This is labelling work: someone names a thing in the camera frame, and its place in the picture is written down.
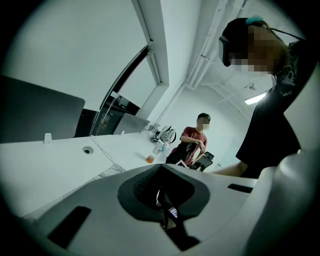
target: white panel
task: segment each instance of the white panel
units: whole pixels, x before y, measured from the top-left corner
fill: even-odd
[[[16,35],[2,74],[83,98],[85,109],[99,111],[147,43],[131,0],[47,0]]]
[[[118,94],[142,108],[155,87],[156,81],[149,60],[145,58],[129,76]]]

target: black cap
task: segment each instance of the black cap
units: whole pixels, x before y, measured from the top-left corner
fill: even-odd
[[[229,40],[234,47],[248,45],[248,18],[236,18],[228,23],[222,35]]]

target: black chair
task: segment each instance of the black chair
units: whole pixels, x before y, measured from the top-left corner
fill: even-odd
[[[189,158],[190,154],[196,149],[197,145],[197,143],[184,143],[174,153],[171,153],[166,158],[165,163],[175,165],[180,160],[185,162]]]
[[[212,159],[215,156],[213,154],[211,154],[210,152],[205,152],[203,154],[203,157],[201,157],[197,162],[194,163],[194,165],[192,165],[190,167],[190,169],[194,169],[197,170],[198,168],[200,168],[200,172],[203,172],[208,166],[213,164]]]

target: white table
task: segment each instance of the white table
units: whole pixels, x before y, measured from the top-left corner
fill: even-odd
[[[140,133],[95,137],[125,170],[146,166],[154,144]],[[93,154],[85,154],[90,146]],[[164,163],[161,153],[154,164]],[[25,216],[62,197],[113,163],[90,137],[0,144],[0,185],[11,211]]]
[[[126,171],[149,165],[147,157],[152,153],[155,144],[141,133],[128,133],[123,135],[95,136],[98,144],[106,150]],[[152,164],[163,164],[166,162],[164,152],[161,152]]]

